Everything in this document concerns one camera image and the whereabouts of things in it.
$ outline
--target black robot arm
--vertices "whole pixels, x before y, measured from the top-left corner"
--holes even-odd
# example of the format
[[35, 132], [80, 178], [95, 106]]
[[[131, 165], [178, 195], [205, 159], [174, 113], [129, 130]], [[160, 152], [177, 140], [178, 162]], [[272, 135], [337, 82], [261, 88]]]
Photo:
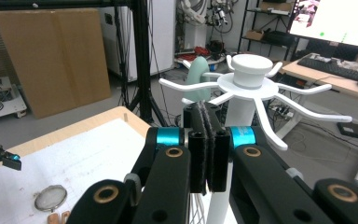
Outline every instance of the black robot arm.
[[187, 223], [190, 193], [206, 186], [230, 190], [238, 223], [358, 223], [356, 186], [326, 179], [310, 189], [286, 172], [259, 127], [222, 128], [218, 114], [215, 105], [195, 103], [184, 109], [185, 128], [150, 128], [125, 181], [91, 186], [68, 223]]

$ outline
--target black keyboard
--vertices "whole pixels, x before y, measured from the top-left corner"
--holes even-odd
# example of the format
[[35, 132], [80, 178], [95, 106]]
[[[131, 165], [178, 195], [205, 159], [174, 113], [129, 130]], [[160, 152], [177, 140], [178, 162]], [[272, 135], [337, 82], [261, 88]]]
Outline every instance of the black keyboard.
[[330, 74], [336, 75], [338, 77], [345, 77], [348, 79], [358, 81], [358, 72], [357, 71], [339, 67], [337, 64], [324, 63], [324, 62], [321, 62], [321, 61], [318, 61], [315, 59], [311, 59], [311, 58], [303, 58], [300, 61], [298, 61], [298, 65], [312, 68], [312, 69], [315, 69], [315, 70], [318, 70], [321, 72], [330, 73]]

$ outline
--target green object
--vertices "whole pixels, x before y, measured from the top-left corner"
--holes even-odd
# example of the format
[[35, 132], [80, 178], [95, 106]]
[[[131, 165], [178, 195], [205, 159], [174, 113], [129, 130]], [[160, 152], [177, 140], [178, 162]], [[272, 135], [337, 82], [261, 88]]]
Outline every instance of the green object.
[[[210, 72], [209, 65], [203, 57], [197, 57], [188, 70], [186, 85], [198, 84], [201, 82], [209, 82], [208, 77], [203, 77], [202, 74]], [[211, 100], [211, 89], [202, 89], [197, 91], [186, 91], [184, 97], [188, 100], [209, 101]]]

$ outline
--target desk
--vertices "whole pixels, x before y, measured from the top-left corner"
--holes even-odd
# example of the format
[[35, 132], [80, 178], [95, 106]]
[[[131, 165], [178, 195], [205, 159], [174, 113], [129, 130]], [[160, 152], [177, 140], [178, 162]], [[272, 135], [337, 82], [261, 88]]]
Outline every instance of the desk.
[[33, 201], [34, 194], [49, 185], [67, 189], [68, 198], [56, 210], [63, 212], [93, 183], [123, 180], [148, 128], [129, 110], [117, 107], [9, 149], [21, 155], [22, 169], [0, 166], [0, 223], [46, 223], [48, 213], [36, 210]]
[[316, 84], [319, 85], [331, 84], [334, 90], [358, 98], [358, 86], [356, 81], [304, 67], [298, 65], [297, 62], [298, 61], [287, 64], [282, 68], [283, 72], [292, 77], [298, 77], [309, 82], [316, 81]]
[[[356, 81], [300, 66], [297, 64], [297, 62], [298, 61], [295, 61], [286, 65], [282, 69], [283, 72], [292, 77], [305, 79], [308, 82], [314, 82], [315, 84], [331, 84], [333, 86], [333, 90], [358, 98], [358, 86]], [[301, 95], [298, 103], [300, 105], [304, 105], [306, 99], [306, 95]], [[287, 122], [282, 128], [280, 128], [279, 131], [277, 131], [277, 135], [281, 139], [284, 138], [301, 121], [301, 119], [301, 116], [295, 112], [290, 121]], [[355, 180], [358, 183], [358, 173], [355, 177]]]

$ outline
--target monitor screen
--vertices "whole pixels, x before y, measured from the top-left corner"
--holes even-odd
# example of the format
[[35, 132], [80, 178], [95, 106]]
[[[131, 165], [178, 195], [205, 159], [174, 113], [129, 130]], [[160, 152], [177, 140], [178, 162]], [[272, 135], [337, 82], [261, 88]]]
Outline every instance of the monitor screen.
[[358, 0], [296, 0], [288, 33], [358, 47]]

